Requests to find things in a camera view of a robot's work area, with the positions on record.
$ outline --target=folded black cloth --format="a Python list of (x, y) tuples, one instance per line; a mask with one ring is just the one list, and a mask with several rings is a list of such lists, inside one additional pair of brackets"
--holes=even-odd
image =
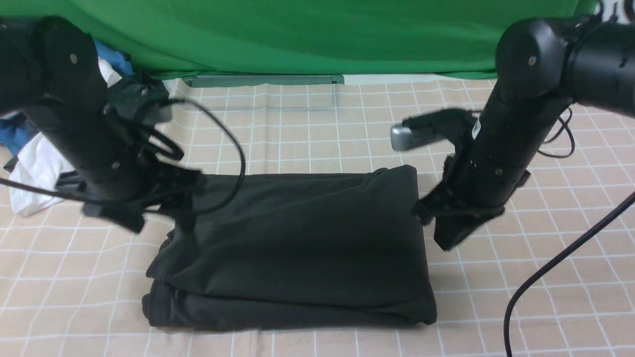
[[(208, 176), (194, 209), (236, 178)], [(156, 327), (208, 330), (434, 323), (411, 166), (368, 174), (254, 175), (235, 200), (177, 227), (147, 275)]]

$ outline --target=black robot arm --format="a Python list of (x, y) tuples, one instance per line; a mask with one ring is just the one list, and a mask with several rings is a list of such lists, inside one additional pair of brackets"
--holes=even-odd
[(391, 132), (397, 151), (444, 138), (455, 145), (442, 181), (413, 209), (424, 225), (436, 218), (434, 240), (444, 250), (504, 213), (571, 104), (635, 116), (632, 26), (597, 17), (517, 22), (501, 37), (496, 70), (498, 81), (478, 118), (445, 109), (408, 118)]
[(187, 207), (201, 172), (158, 160), (184, 154), (156, 130), (117, 115), (90, 35), (60, 17), (0, 19), (0, 53), (0, 115), (24, 112), (76, 169), (79, 179), (62, 175), (56, 188), (86, 202), (85, 215), (140, 232), (147, 207), (161, 205), (171, 216), (178, 214), (171, 208)]

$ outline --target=black cable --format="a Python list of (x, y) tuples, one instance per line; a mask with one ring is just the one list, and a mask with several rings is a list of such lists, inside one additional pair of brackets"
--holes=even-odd
[(210, 117), (225, 132), (225, 134), (227, 134), (227, 136), (229, 137), (229, 140), (236, 146), (236, 149), (238, 150), (238, 155), (240, 156), (240, 173), (238, 174), (238, 179), (236, 180), (236, 184), (234, 185), (234, 188), (233, 188), (232, 192), (230, 192), (229, 195), (227, 195), (227, 197), (225, 199), (223, 199), (217, 205), (210, 206), (210, 207), (207, 207), (207, 208), (202, 208), (202, 209), (195, 210), (195, 211), (192, 211), (192, 212), (180, 213), (180, 214), (182, 214), (182, 215), (204, 215), (204, 214), (214, 212), (216, 210), (219, 210), (219, 209), (227, 206), (236, 197), (236, 195), (238, 194), (238, 191), (240, 191), (240, 188), (241, 188), (241, 186), (243, 184), (243, 181), (244, 181), (245, 172), (247, 171), (247, 160), (245, 159), (243, 148), (241, 147), (240, 143), (238, 142), (238, 139), (236, 139), (234, 134), (232, 134), (232, 132), (229, 131), (229, 129), (227, 129), (227, 127), (225, 127), (225, 125), (223, 125), (223, 123), (221, 123), (220, 120), (218, 120), (218, 118), (216, 118), (216, 116), (214, 116), (214, 114), (212, 114), (207, 108), (203, 107), (201, 104), (198, 104), (197, 102), (193, 102), (193, 101), (191, 101), (189, 99), (185, 99), (185, 98), (183, 98), (183, 99), (169, 99), (168, 102), (170, 103), (169, 105), (180, 104), (180, 103), (188, 103), (188, 104), (192, 104), (193, 106), (197, 107), (200, 111), (202, 111), (208, 117)]
[[(216, 125), (218, 125), (221, 128), (221, 130), (223, 130), (223, 132), (225, 132), (225, 134), (227, 134), (227, 136), (229, 137), (229, 140), (236, 146), (236, 149), (238, 150), (238, 154), (240, 156), (240, 161), (241, 161), (240, 174), (238, 175), (238, 179), (236, 180), (236, 184), (234, 185), (234, 188), (233, 188), (232, 192), (230, 192), (230, 194), (227, 195), (227, 197), (225, 199), (223, 199), (217, 205), (214, 205), (214, 206), (211, 206), (211, 207), (202, 208), (200, 210), (190, 211), (190, 212), (178, 212), (178, 214), (180, 216), (202, 215), (202, 214), (214, 212), (215, 210), (219, 210), (219, 209), (223, 208), (224, 206), (226, 206), (227, 204), (229, 204), (236, 197), (236, 194), (238, 193), (238, 191), (240, 190), (240, 188), (241, 188), (241, 186), (243, 184), (243, 180), (244, 180), (244, 176), (245, 176), (245, 172), (246, 172), (246, 166), (247, 166), (243, 148), (241, 147), (240, 143), (238, 142), (238, 140), (236, 139), (234, 134), (232, 134), (232, 132), (229, 131), (229, 129), (227, 129), (227, 127), (225, 125), (223, 125), (223, 123), (214, 114), (212, 114), (207, 108), (203, 107), (201, 104), (199, 104), (197, 102), (194, 102), (192, 100), (189, 100), (189, 99), (186, 99), (186, 98), (177, 98), (177, 99), (161, 100), (161, 101), (157, 101), (156, 103), (159, 103), (159, 105), (161, 107), (169, 107), (169, 106), (172, 106), (172, 105), (175, 105), (175, 104), (191, 104), (191, 105), (197, 107), (200, 111), (205, 113), (212, 121), (214, 121), (214, 123), (216, 123)], [(155, 213), (155, 214), (159, 214), (159, 215), (168, 215), (166, 212), (160, 212), (159, 210), (148, 210), (148, 209), (133, 207), (133, 206), (131, 206), (131, 202), (126, 202), (126, 201), (107, 201), (107, 200), (100, 200), (100, 199), (91, 199), (91, 198), (87, 198), (85, 196), (81, 196), (81, 195), (77, 195), (77, 194), (57, 192), (57, 191), (49, 191), (49, 190), (46, 190), (46, 189), (41, 189), (41, 188), (38, 188), (38, 187), (25, 185), (25, 184), (21, 184), (19, 182), (7, 180), (5, 178), (0, 178), (0, 185), (12, 187), (14, 189), (21, 189), (21, 190), (33, 192), (33, 193), (36, 193), (36, 194), (44, 194), (44, 195), (51, 196), (51, 197), (67, 199), (69, 201), (78, 201), (78, 202), (90, 203), (90, 204), (94, 204), (94, 205), (116, 207), (118, 210), (121, 210), (121, 211), (124, 211), (124, 212), (129, 212), (129, 213), (134, 213), (134, 214)], [(178, 192), (181, 192), (181, 191), (182, 191), (182, 189), (180, 189), (180, 188), (174, 188), (174, 189), (172, 189), (170, 191), (167, 191), (167, 192), (161, 192), (161, 193), (156, 194), (156, 195), (144, 197), (144, 200), (154, 201), (156, 199), (161, 199), (161, 198), (165, 198), (165, 197), (171, 196), (172, 194), (175, 194), (175, 193), (178, 193)]]
[(509, 323), (512, 317), (512, 312), (514, 310), (514, 306), (520, 299), (520, 296), (524, 294), (529, 287), (531, 287), (536, 281), (542, 278), (545, 274), (547, 274), (551, 269), (553, 269), (560, 262), (565, 260), (569, 255), (578, 250), (584, 243), (593, 238), (598, 232), (608, 226), (611, 222), (613, 222), (619, 215), (624, 213), (633, 203), (635, 203), (635, 192), (633, 192), (628, 198), (626, 198), (622, 203), (618, 205), (613, 211), (611, 211), (608, 215), (606, 215), (602, 220), (600, 220), (595, 226), (589, 229), (586, 233), (584, 233), (581, 237), (579, 237), (576, 241), (574, 241), (570, 246), (566, 247), (560, 254), (558, 254), (555, 258), (551, 259), (548, 263), (546, 263), (543, 267), (541, 267), (534, 275), (532, 275), (527, 281), (525, 281), (519, 288), (516, 290), (516, 293), (512, 296), (512, 299), (509, 301), (507, 305), (507, 310), (505, 311), (505, 319), (503, 320), (503, 338), (505, 341), (505, 351), (507, 353), (507, 357), (512, 357), (512, 347), (509, 340)]
[(562, 134), (563, 131), (566, 131), (566, 134), (569, 136), (569, 141), (571, 142), (571, 150), (569, 151), (568, 154), (565, 154), (565, 155), (549, 154), (542, 150), (538, 150), (539, 154), (547, 156), (548, 158), (555, 158), (555, 159), (566, 159), (570, 157), (571, 155), (573, 155), (573, 152), (575, 151), (575, 139), (573, 138), (573, 133), (571, 132), (571, 129), (569, 128), (569, 123), (571, 122), (571, 118), (573, 117), (573, 110), (571, 108), (567, 108), (567, 110), (569, 110), (569, 117), (566, 120), (563, 120), (562, 117), (558, 117), (558, 121), (561, 124), (560, 129), (558, 129), (558, 131), (554, 134), (553, 137), (545, 140), (543, 144), (549, 144), (551, 142), (554, 142), (560, 136), (560, 134)]

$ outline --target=sticker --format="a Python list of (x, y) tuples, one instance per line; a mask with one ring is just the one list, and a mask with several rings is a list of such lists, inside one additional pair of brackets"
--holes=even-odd
[(476, 124), (474, 124), (474, 127), (472, 128), (472, 139), (476, 139), (479, 131), (481, 131), (481, 121), (480, 119), (477, 119)]

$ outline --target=green screen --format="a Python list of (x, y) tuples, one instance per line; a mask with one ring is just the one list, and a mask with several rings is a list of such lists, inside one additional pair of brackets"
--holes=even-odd
[(17, 0), (8, 16), (61, 15), (156, 77), (443, 73), (494, 76), (498, 39), (530, 17), (595, 0)]

